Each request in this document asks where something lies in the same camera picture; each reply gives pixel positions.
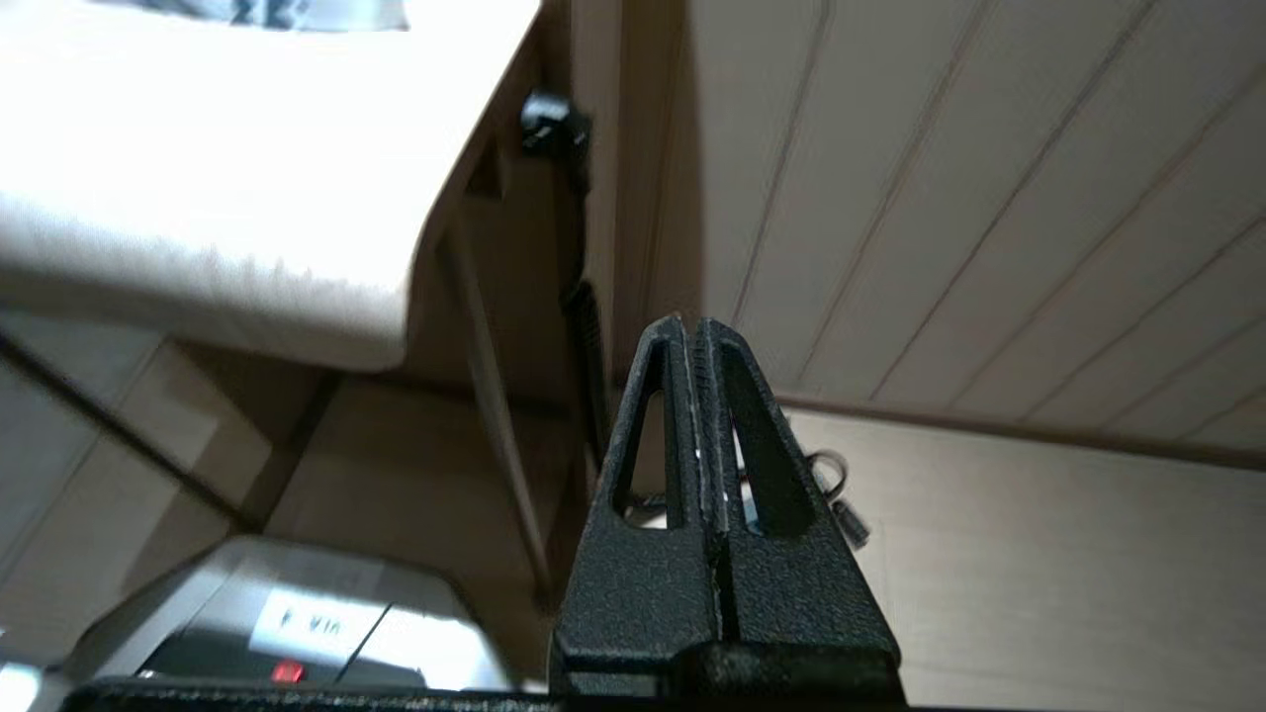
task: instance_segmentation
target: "wood paneling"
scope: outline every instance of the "wood paneling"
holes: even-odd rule
[[[674,81],[672,160],[665,165],[652,236],[647,319],[681,310],[693,321],[733,309],[827,6],[767,0],[689,5],[689,39]]]
[[[571,87],[594,117],[590,149],[592,190],[585,201],[585,276],[600,314],[605,374],[611,372],[615,322],[615,226],[619,195],[620,19],[624,0],[567,3],[571,13]]]
[[[1266,313],[1263,281],[1266,224],[1077,371],[1028,419],[1103,426],[1252,328]]]
[[[1266,81],[1204,141],[956,403],[1019,417],[1198,272],[1266,209]]]
[[[1062,138],[1079,90],[1096,76],[1129,16],[1128,6],[1108,3],[991,9],[963,49],[870,250],[843,285],[801,390],[871,397],[999,210],[1010,208],[1008,194],[1034,161],[1047,158],[1048,142]]]
[[[1238,450],[1261,450],[1262,433],[1266,433],[1266,393],[1258,389],[1188,440]]]
[[[1109,432],[1184,438],[1232,412],[1244,388],[1266,386],[1266,323],[1241,332],[1206,360],[1108,423]]]
[[[974,10],[965,0],[836,3],[733,319],[775,384],[803,366]],[[719,279],[710,265],[704,279]]]
[[[948,405],[1252,73],[1266,6],[1212,9],[1166,3],[1143,20],[912,346],[905,399]]]
[[[1266,450],[1266,5],[658,10],[656,53],[625,6],[628,353],[710,315],[789,397]]]

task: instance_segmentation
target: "red led indicator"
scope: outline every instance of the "red led indicator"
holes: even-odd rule
[[[272,669],[272,682],[298,683],[304,679],[304,665],[295,660],[282,660]]]

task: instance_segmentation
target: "metal keyring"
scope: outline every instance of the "metal keyring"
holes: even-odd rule
[[[805,460],[809,462],[810,473],[814,473],[813,467],[818,464],[818,460],[825,460],[827,462],[833,464],[836,470],[839,471],[839,481],[830,485],[830,489],[824,490],[827,502],[833,500],[839,497],[839,493],[844,492],[844,480],[848,479],[848,461],[844,460],[843,455],[836,452],[834,450],[819,450],[805,457]]]

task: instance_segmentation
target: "floor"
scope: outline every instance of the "floor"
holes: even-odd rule
[[[281,433],[310,400],[314,369],[15,310],[0,309],[0,329],[248,512],[268,494],[261,485],[280,494],[298,461]],[[0,656],[57,663],[95,620],[230,531],[8,362],[0,451]]]
[[[199,437],[166,442],[208,474],[241,470],[243,452],[262,465],[266,452],[239,447],[258,438],[234,435],[248,428],[234,419],[232,403],[209,399],[190,375],[196,370],[177,356],[146,356],[147,372],[162,374],[154,388],[103,398],[134,403],[124,410],[139,424],[152,416],[154,433],[165,426],[189,435],[177,424],[199,424]],[[5,388],[32,398],[20,384]],[[912,702],[1258,707],[1266,677],[1266,639],[1257,635],[1266,627],[1260,473],[804,410],[787,416],[806,451],[829,447],[849,461],[847,495],[874,530],[857,559],[901,644]],[[566,423],[517,418],[529,470],[566,469],[568,452],[557,445]],[[265,432],[261,423],[249,423],[252,432]],[[20,445],[23,419],[3,424],[5,442]],[[6,645],[25,636],[56,655],[100,607],[225,531],[133,455],[108,438],[91,440],[0,587],[0,623],[29,623],[14,626]],[[644,466],[655,448],[642,455]],[[5,473],[28,460],[9,460]],[[542,677],[551,620],[532,599],[496,473],[468,403],[346,379],[267,531],[444,573],[508,661]],[[557,518],[561,481],[532,481],[543,522]],[[72,604],[87,598],[97,608]]]

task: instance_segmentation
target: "white label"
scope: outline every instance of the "white label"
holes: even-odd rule
[[[275,588],[251,631],[251,650],[308,663],[346,665],[385,606],[294,588]]]

